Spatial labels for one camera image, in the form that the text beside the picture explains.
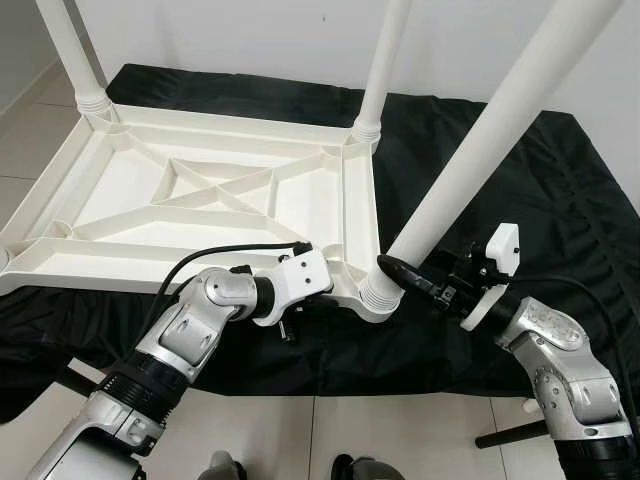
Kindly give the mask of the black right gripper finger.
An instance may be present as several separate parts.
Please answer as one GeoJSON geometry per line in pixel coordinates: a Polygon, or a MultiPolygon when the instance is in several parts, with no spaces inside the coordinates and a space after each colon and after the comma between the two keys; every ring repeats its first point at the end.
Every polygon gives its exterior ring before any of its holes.
{"type": "Polygon", "coordinates": [[[390,255],[379,255],[378,266],[403,291],[419,292],[428,296],[435,296],[439,291],[438,284],[426,278],[424,273],[404,260],[390,255]]]}

